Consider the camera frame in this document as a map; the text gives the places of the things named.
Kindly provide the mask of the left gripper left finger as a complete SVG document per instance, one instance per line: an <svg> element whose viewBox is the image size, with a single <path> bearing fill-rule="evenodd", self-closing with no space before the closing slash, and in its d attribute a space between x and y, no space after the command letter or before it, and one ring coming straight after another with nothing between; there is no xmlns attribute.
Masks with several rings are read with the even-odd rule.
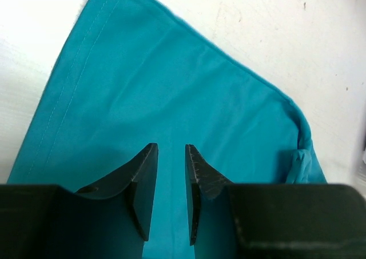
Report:
<svg viewBox="0 0 366 259"><path fill-rule="evenodd" d="M158 146L71 192L1 186L2 258L141 258L149 239Z"/></svg>

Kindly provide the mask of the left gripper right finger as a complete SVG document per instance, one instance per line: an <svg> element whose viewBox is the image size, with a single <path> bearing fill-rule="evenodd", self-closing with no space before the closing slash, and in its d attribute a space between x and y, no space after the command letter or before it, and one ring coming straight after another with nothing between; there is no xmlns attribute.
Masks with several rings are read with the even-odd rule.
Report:
<svg viewBox="0 0 366 259"><path fill-rule="evenodd" d="M236 184L185 147L196 258L364 258L365 199L340 184Z"/></svg>

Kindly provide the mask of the teal t-shirt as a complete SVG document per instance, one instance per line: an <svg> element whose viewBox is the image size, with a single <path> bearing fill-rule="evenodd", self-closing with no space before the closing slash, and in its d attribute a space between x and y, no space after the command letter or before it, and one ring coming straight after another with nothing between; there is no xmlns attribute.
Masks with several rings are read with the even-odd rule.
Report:
<svg viewBox="0 0 366 259"><path fill-rule="evenodd" d="M144 258L193 258L185 145L227 178L324 183L310 127L278 88L156 0L88 0L44 89L10 183L77 190L159 148Z"/></svg>

